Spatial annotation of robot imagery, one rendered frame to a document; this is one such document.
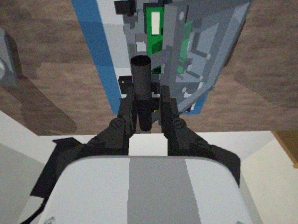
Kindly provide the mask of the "green circuit board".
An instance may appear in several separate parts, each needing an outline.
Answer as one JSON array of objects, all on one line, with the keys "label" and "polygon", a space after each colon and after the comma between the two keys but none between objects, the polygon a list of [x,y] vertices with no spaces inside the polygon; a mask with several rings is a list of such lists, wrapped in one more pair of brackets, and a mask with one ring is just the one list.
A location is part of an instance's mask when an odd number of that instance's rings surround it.
[{"label": "green circuit board", "polygon": [[[164,7],[146,7],[148,56],[162,50]],[[161,65],[152,69],[151,74],[160,74]]]}]

